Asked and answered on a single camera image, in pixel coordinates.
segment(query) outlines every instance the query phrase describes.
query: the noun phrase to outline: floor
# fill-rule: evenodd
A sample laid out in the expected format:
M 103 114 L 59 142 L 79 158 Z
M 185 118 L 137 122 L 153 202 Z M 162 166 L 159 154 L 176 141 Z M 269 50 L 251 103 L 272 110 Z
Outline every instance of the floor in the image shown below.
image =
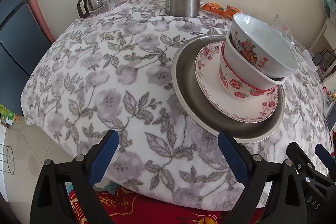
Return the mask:
M 22 224 L 29 224 L 31 202 L 43 161 L 52 159 L 57 164 L 73 158 L 38 126 L 26 125 L 23 117 L 18 124 L 6 130 L 4 145 L 12 147 L 15 160 L 14 175 L 0 172 L 3 173 L 5 194 L 18 220 Z M 107 182 L 103 179 L 100 186 Z

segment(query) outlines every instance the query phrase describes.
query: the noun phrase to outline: stack of bowls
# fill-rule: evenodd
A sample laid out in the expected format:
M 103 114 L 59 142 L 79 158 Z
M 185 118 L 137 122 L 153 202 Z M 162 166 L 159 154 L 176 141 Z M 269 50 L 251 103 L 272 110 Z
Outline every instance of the stack of bowls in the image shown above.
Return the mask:
M 290 47 L 266 23 L 245 14 L 234 15 L 222 44 L 219 66 L 228 93 L 241 100 L 270 93 L 297 66 Z M 239 92 L 235 85 L 240 85 Z

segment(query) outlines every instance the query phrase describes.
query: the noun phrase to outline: wire rack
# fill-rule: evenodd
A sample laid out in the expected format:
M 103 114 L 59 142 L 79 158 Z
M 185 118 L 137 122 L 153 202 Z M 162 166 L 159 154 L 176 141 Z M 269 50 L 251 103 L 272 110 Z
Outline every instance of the wire rack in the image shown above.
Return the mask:
M 3 147 L 3 153 L 0 152 L 0 154 L 2 155 L 2 160 L 0 159 L 0 161 L 3 162 L 2 167 L 3 170 L 0 169 L 0 171 L 14 175 L 15 163 L 14 163 L 13 149 L 11 146 L 0 144 L 0 149 L 2 147 Z

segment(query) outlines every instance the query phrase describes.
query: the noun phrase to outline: thermos handle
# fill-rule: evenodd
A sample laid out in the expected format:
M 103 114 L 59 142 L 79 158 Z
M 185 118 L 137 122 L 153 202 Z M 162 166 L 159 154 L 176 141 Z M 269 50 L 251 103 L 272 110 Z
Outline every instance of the thermos handle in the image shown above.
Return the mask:
M 82 8 L 80 6 L 81 1 L 84 2 L 85 14 L 83 13 Z M 77 11 L 78 11 L 78 14 L 79 14 L 80 18 L 87 18 L 90 15 L 90 12 L 87 9 L 87 0 L 79 0 L 78 1 L 78 3 L 77 3 Z

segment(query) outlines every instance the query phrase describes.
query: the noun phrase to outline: tablecloth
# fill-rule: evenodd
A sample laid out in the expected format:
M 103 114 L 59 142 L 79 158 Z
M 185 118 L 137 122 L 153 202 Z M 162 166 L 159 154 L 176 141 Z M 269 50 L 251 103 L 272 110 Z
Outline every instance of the tablecloth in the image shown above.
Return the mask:
M 164 0 L 131 0 L 105 18 L 72 23 L 41 59 L 22 96 L 26 123 L 37 124 L 73 156 L 85 154 L 108 129 L 120 144 L 105 176 L 135 192 L 204 210 L 230 210 L 243 190 L 217 146 L 217 138 L 183 110 L 171 83 L 171 60 L 188 39 L 225 34 L 229 20 L 203 11 L 196 18 L 164 14 Z M 253 154 L 282 162 L 297 142 L 314 154 L 330 149 L 323 121 L 324 94 L 297 43 L 298 70 L 283 87 L 286 108 L 279 129 L 248 144 Z M 266 185 L 259 205 L 265 204 Z

